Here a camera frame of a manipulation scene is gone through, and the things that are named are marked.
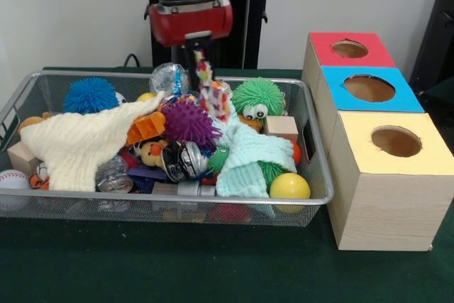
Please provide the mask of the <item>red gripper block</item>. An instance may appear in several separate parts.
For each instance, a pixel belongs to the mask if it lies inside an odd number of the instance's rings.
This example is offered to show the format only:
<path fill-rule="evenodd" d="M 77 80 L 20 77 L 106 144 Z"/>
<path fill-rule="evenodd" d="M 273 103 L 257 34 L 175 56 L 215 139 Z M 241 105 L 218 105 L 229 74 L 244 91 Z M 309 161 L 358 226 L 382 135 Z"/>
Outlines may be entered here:
<path fill-rule="evenodd" d="M 213 40 L 224 38 L 231 32 L 233 9 L 230 0 L 213 0 L 199 4 L 164 6 L 153 4 L 148 8 L 150 25 L 157 42 L 165 47 L 184 45 L 189 73 L 189 86 L 199 91 L 196 74 L 198 40 L 204 38 L 204 58 L 214 76 Z"/>

